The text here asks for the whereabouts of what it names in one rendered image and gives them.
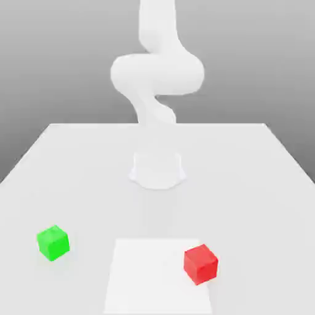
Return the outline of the small red cube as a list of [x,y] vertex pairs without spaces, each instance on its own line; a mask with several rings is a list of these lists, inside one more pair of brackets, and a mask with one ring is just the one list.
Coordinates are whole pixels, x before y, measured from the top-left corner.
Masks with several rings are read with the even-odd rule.
[[185,251],[183,269],[195,285],[200,285],[216,278],[218,258],[205,244],[201,244]]

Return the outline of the small green cube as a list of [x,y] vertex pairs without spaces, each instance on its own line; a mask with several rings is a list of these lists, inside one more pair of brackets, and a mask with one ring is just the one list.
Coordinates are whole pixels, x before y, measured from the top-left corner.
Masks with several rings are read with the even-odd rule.
[[49,260],[54,261],[70,251],[67,233],[57,225],[47,228],[36,235],[39,251]]

